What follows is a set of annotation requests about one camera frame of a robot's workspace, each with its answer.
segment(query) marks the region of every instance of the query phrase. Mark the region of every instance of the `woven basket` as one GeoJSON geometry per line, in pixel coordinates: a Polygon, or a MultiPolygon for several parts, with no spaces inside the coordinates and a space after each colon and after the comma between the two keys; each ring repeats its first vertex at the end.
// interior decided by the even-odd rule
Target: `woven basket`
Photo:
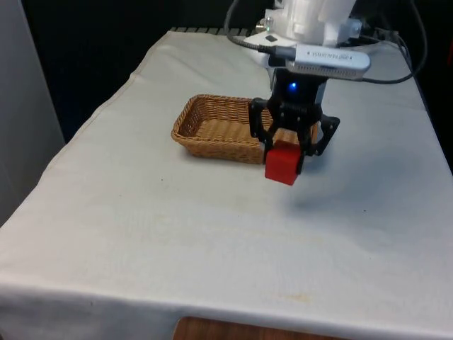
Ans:
{"type": "MultiPolygon", "coordinates": [[[[173,126],[171,137],[196,157],[228,159],[262,164],[263,150],[250,136],[247,98],[199,95],[191,98],[173,126]]],[[[270,127],[272,118],[263,111],[263,124],[270,127]]],[[[317,125],[312,128],[316,141],[317,125]]],[[[299,144],[297,134],[279,129],[274,140],[299,144]]]]}

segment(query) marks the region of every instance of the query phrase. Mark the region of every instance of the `cable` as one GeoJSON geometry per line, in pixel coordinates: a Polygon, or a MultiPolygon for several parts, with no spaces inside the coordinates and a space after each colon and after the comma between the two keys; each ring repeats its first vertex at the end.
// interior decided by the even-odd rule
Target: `cable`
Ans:
{"type": "Polygon", "coordinates": [[[224,31],[226,33],[226,37],[229,41],[233,44],[248,48],[250,50],[255,50],[262,53],[267,53],[268,55],[273,55],[277,58],[281,58],[284,60],[292,60],[296,59],[296,49],[294,47],[287,47],[287,46],[264,46],[264,45],[255,45],[249,42],[245,42],[239,40],[238,38],[234,37],[231,34],[229,29],[229,23],[231,21],[231,17],[233,16],[233,12],[236,9],[240,0],[233,0],[231,6],[228,8],[226,13],[225,22],[224,22],[224,31]]]}
{"type": "MultiPolygon", "coordinates": [[[[403,78],[400,78],[400,79],[378,80],[378,79],[364,78],[364,79],[362,79],[362,81],[367,82],[367,83],[371,83],[371,84],[383,84],[383,85],[400,84],[400,83],[405,82],[406,80],[409,80],[409,79],[411,79],[413,77],[416,77],[420,73],[422,68],[425,66],[426,60],[428,59],[428,37],[426,35],[425,25],[423,25],[422,18],[420,16],[420,13],[418,12],[418,9],[417,9],[417,6],[415,5],[414,0],[410,0],[409,3],[411,5],[411,8],[412,8],[414,14],[415,14],[415,19],[417,20],[417,24],[419,25],[419,29],[420,29],[420,31],[422,33],[423,56],[422,56],[422,59],[420,61],[420,64],[417,66],[417,68],[415,70],[412,70],[412,67],[411,67],[411,73],[408,74],[407,76],[404,76],[403,78]]],[[[401,47],[401,42],[403,42],[404,44],[406,44],[406,43],[402,39],[398,39],[398,46],[402,50],[403,48],[401,47]]]]}
{"type": "Polygon", "coordinates": [[[254,45],[250,44],[249,42],[245,42],[242,40],[239,40],[238,38],[234,37],[230,30],[229,30],[229,23],[231,21],[231,17],[233,16],[233,12],[236,9],[236,6],[238,5],[240,0],[233,0],[231,3],[231,6],[228,8],[228,11],[226,13],[225,17],[225,22],[224,22],[224,31],[226,33],[226,37],[228,38],[229,41],[231,41],[233,44],[248,48],[250,50],[255,50],[263,53],[268,53],[268,54],[274,54],[275,51],[272,49],[270,46],[263,46],[263,45],[254,45]]]}
{"type": "Polygon", "coordinates": [[[370,37],[369,35],[361,35],[360,37],[363,38],[363,39],[370,40],[370,41],[372,41],[374,43],[383,43],[383,44],[386,44],[388,46],[397,47],[401,51],[401,53],[403,54],[404,58],[406,59],[406,61],[408,63],[408,66],[410,67],[410,69],[412,71],[412,57],[411,57],[411,54],[409,53],[409,48],[408,48],[406,42],[396,32],[393,32],[393,34],[394,34],[394,37],[398,40],[396,45],[393,42],[389,41],[389,40],[380,40],[380,39],[377,39],[377,38],[374,38],[374,37],[370,37]]]}

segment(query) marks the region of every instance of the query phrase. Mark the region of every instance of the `white cloth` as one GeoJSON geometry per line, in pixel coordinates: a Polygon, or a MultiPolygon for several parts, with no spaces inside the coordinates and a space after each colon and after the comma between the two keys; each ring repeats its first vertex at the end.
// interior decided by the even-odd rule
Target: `white cloth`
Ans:
{"type": "MultiPolygon", "coordinates": [[[[371,47],[370,77],[408,69],[371,47]]],[[[225,37],[168,33],[0,229],[0,332],[170,339],[200,316],[355,339],[453,338],[453,181],[414,81],[329,81],[341,119],[294,187],[170,138],[195,94],[267,97],[225,37]]]]}

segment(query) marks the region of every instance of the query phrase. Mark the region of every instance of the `blue light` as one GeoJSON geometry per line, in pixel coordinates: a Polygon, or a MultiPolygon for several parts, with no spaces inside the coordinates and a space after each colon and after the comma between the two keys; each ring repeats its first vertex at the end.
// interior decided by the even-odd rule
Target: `blue light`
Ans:
{"type": "Polygon", "coordinates": [[[289,92],[297,91],[297,83],[290,83],[289,86],[288,86],[288,91],[289,92]]]}

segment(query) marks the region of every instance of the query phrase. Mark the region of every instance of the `black wall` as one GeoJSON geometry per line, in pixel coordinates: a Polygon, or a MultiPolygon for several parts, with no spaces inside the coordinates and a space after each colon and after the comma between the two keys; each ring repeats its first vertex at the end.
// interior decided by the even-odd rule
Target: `black wall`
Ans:
{"type": "MultiPolygon", "coordinates": [[[[127,81],[146,51],[170,27],[222,27],[230,3],[231,0],[23,0],[66,140],[127,81]]],[[[231,26],[252,28],[272,3],[273,0],[242,0],[231,26]]],[[[451,137],[445,124],[449,109],[445,104],[451,103],[453,96],[452,73],[447,66],[453,38],[452,3],[417,0],[430,41],[428,64],[418,80],[450,159],[452,151],[447,144],[451,137]]],[[[392,27],[401,31],[417,63],[421,55],[420,31],[407,1],[359,0],[356,11],[371,16],[376,8],[384,10],[392,27]]]]}

